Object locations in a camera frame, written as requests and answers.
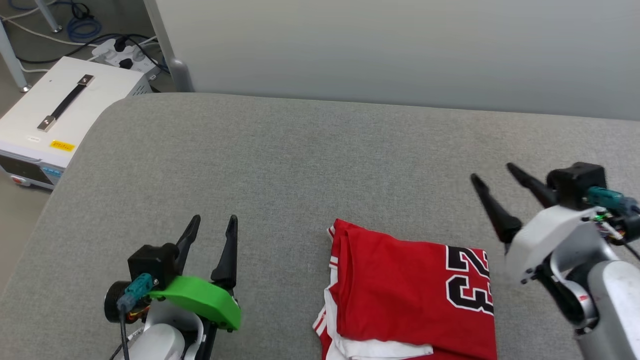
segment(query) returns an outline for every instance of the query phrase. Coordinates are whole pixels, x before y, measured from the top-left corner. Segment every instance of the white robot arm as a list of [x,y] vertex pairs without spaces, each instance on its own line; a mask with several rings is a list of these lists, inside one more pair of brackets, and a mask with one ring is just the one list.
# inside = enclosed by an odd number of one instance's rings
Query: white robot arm
[[585,359],[640,359],[640,270],[609,245],[628,247],[640,237],[637,202],[607,189],[599,165],[553,170],[546,186],[512,163],[507,167],[545,207],[523,226],[471,176],[505,244],[508,275],[515,283],[544,285],[573,325]]

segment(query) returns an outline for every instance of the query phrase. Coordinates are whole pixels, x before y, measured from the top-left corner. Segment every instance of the white fabric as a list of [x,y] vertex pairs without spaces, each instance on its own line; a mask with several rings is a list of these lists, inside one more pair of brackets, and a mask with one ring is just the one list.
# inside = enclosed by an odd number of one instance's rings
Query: white fabric
[[[335,230],[333,226],[328,229],[328,234],[333,241],[333,234]],[[336,257],[331,258],[329,268],[331,269],[330,283],[324,289],[324,309],[326,316],[322,319],[325,324],[320,327],[326,326],[327,333],[332,339],[332,344],[327,353],[326,360],[338,360],[338,359],[350,359],[350,360],[403,360],[411,357],[418,357],[424,355],[433,354],[433,347],[431,345],[412,345],[407,343],[400,343],[397,341],[380,341],[380,340],[365,340],[355,341],[343,338],[337,332],[337,311],[336,305],[329,288],[338,282],[338,268],[336,265],[338,259]],[[334,355],[336,352],[332,351],[333,348],[337,350],[340,356]]]

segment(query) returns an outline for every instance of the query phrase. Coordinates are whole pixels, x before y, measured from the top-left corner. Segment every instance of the gray table surface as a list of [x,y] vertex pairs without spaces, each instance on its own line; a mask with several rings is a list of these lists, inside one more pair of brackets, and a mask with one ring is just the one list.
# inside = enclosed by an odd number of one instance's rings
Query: gray table surface
[[119,329],[104,319],[106,290],[127,279],[139,246],[177,240],[194,214],[185,272],[204,278],[239,218],[243,325],[219,334],[218,359],[320,358],[311,323],[336,217],[486,249],[500,358],[579,358],[543,288],[508,282],[468,177],[481,174],[524,220],[540,207],[508,161],[539,177],[599,163],[611,187],[637,197],[639,136],[637,122],[551,115],[214,94],[119,101],[80,145],[0,299],[0,358],[107,358]]

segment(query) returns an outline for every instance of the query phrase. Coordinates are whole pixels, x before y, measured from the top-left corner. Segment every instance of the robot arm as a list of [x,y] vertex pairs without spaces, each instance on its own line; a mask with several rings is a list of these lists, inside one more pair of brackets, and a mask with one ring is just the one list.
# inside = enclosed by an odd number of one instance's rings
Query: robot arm
[[142,246],[127,260],[132,282],[117,281],[107,292],[104,312],[108,321],[120,322],[123,333],[125,323],[139,319],[145,323],[131,349],[126,335],[122,336],[120,359],[205,360],[211,357],[218,329],[238,330],[241,312],[233,292],[237,217],[232,215],[229,220],[227,242],[211,274],[212,282],[182,274],[199,226],[200,216],[196,215],[176,244]]
[[545,208],[523,226],[472,175],[505,244],[508,275],[516,283],[544,285],[573,325],[585,359],[640,359],[640,270],[610,247],[640,237],[635,200],[607,189],[598,165],[553,170],[546,186],[512,163],[507,168]]

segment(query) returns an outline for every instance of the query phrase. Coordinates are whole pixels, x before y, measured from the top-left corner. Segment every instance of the wire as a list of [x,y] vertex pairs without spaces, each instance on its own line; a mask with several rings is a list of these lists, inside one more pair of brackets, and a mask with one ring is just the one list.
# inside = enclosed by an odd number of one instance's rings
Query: wire
[[[73,15],[73,17],[67,23],[67,34],[68,34],[69,40],[71,40],[72,42],[66,42],[64,40],[58,40],[56,38],[48,37],[47,35],[36,33],[15,22],[9,21],[12,19],[17,19],[19,17],[31,15],[32,13],[38,11],[39,10],[38,8],[29,8],[29,9],[19,8],[13,5],[12,0],[9,0],[9,6],[11,6],[12,8],[16,10],[29,10],[29,11],[27,13],[23,13],[23,14],[11,16],[11,17],[3,17],[0,15],[0,18],[2,18],[3,21],[11,22],[12,24],[20,27],[25,31],[28,31],[31,34],[48,38],[49,40],[61,42],[62,44],[67,44],[67,45],[82,45],[83,44],[82,41],[95,37],[102,31],[102,24],[98,20],[94,19],[94,16],[91,15],[91,10],[85,4],[76,3],[74,2],[74,0],[70,0],[70,1],[52,1],[50,3],[47,3],[47,6],[52,4],[71,6],[71,14]],[[80,29],[84,29],[84,28],[89,28],[89,30],[80,31]]]
[[27,63],[27,64],[46,64],[46,63],[52,63],[52,62],[56,62],[56,61],[60,60],[63,56],[71,56],[71,55],[73,55],[73,54],[77,53],[78,51],[80,51],[80,50],[84,49],[85,47],[88,47],[88,46],[97,47],[97,45],[94,45],[94,44],[93,44],[94,42],[98,42],[98,41],[100,41],[100,40],[106,40],[107,38],[119,37],[119,36],[122,36],[122,34],[110,33],[110,34],[104,34],[104,35],[101,35],[101,36],[99,36],[99,37],[97,37],[97,38],[94,38],[93,40],[90,40],[89,42],[87,42],[87,43],[85,43],[85,44],[80,44],[80,46],[79,46],[77,49],[75,49],[75,50],[73,50],[73,51],[70,51],[69,53],[64,54],[64,55],[62,55],[62,56],[59,56],[59,57],[57,57],[57,58],[55,58],[55,59],[34,61],[34,60],[26,60],[26,59],[23,59],[23,58],[21,58],[20,56],[16,56],[16,58],[18,58],[18,60],[20,60],[20,61],[22,61],[22,62],[24,62],[24,63]]
[[151,308],[150,306],[147,306],[144,309],[138,311],[137,313],[130,312],[129,314],[127,314],[127,319],[136,321],[137,319],[141,318],[144,314],[148,313],[150,308]]
[[[51,1],[50,3],[46,3],[46,5],[47,5],[47,6],[49,6],[49,5],[53,5],[53,4],[55,4],[55,3],[56,3],[56,1],[57,1],[57,0],[53,0],[53,1]],[[21,17],[29,16],[29,15],[31,15],[32,13],[35,13],[35,12],[38,12],[38,11],[40,11],[40,9],[39,9],[39,8],[32,8],[32,9],[31,9],[31,11],[28,11],[28,12],[26,12],[26,13],[21,13],[21,14],[13,15],[13,16],[9,16],[9,17],[3,17],[2,15],[0,15],[0,18],[2,18],[3,20],[13,20],[13,19],[18,19],[18,18],[21,18]]]
[[120,308],[120,340],[122,340],[122,354],[124,355],[124,360],[129,360],[129,346],[127,344],[127,329],[125,325],[125,317],[127,316],[127,312],[124,309],[124,306]]
[[[136,336],[142,334],[145,330],[145,327],[140,327],[138,330],[134,331],[133,334],[127,336],[127,342],[131,342],[131,340],[133,340],[133,338],[135,338]],[[114,360],[116,358],[116,356],[118,355],[118,353],[120,352],[120,350],[122,350],[122,344],[119,344],[118,347],[116,348],[116,350],[113,352],[113,354],[109,357],[109,360]]]
[[32,73],[32,72],[48,72],[49,69],[31,69],[31,70],[27,70],[24,68],[24,66],[22,65],[22,63],[20,63],[20,69],[22,69],[22,71],[27,72],[27,73]]
[[118,347],[113,352],[113,354],[111,356],[109,356],[109,360],[114,360],[116,358],[116,355],[118,355],[118,353],[120,352],[121,349],[122,349],[122,344],[118,345]]
[[7,2],[9,3],[9,6],[11,6],[12,8],[14,8],[14,9],[16,9],[16,10],[20,10],[20,11],[35,10],[35,9],[37,9],[37,8],[21,8],[21,7],[15,6],[15,5],[13,4],[13,0],[8,0]]
[[163,67],[161,69],[166,70],[167,74],[171,74],[171,72],[169,71],[169,66],[167,66],[166,64],[166,59],[164,58],[164,55],[162,55],[162,66]]
[[[135,36],[146,38],[144,35],[135,35]],[[141,42],[140,45],[158,45],[157,42],[149,44],[150,42],[154,41],[156,38],[157,38],[156,36],[150,37],[150,38],[146,39],[145,41]],[[102,56],[102,54],[98,54],[96,56],[92,56],[91,58],[88,58],[86,61],[93,61],[93,60],[95,60],[95,59],[97,59],[97,58],[99,58],[101,56]]]
[[131,38],[131,36],[130,36],[130,35],[125,35],[125,37],[126,37],[128,40],[130,40],[133,44],[135,44],[136,46],[138,46],[138,48],[140,48],[140,52],[141,52],[144,56],[146,56],[147,58],[149,58],[149,61],[151,61],[155,66],[159,67],[159,68],[160,68],[160,70],[162,70],[162,71],[164,71],[165,73],[169,74],[169,70],[166,70],[166,69],[165,69],[162,65],[160,65],[160,64],[159,64],[155,59],[153,59],[153,58],[151,57],[151,55],[149,55],[149,54],[145,51],[144,47],[142,47],[142,46],[141,46],[141,44],[139,44],[139,43],[137,43],[135,40],[133,40],[133,39]]
[[626,241],[623,242],[622,245],[624,245],[624,247],[626,247],[627,250],[629,250],[629,252],[631,252],[631,254],[633,254],[636,259],[638,259],[638,261],[640,261],[640,254],[638,254],[638,252],[634,248],[632,248],[631,245],[627,244]]
[[64,41],[64,40],[60,40],[57,38],[52,38],[50,36],[47,36],[45,34],[41,34],[41,33],[37,33],[33,30],[27,29],[24,26],[18,24],[17,22],[10,20],[10,18],[8,17],[3,17],[2,15],[0,15],[0,19],[2,19],[3,22],[8,22],[10,24],[16,25],[18,28],[23,29],[24,31],[36,35],[37,37],[41,37],[41,38],[45,38],[45,39],[49,39],[49,40],[53,40],[55,42],[59,42],[61,44],[65,44],[65,45],[76,45],[76,46],[82,46],[85,45],[86,43],[82,43],[82,42],[69,42],[69,41]]
[[96,37],[102,31],[102,24],[91,15],[91,10],[83,3],[76,3],[74,0],[58,1],[56,4],[71,6],[73,17],[67,23],[67,33],[69,40],[82,42],[86,39]]

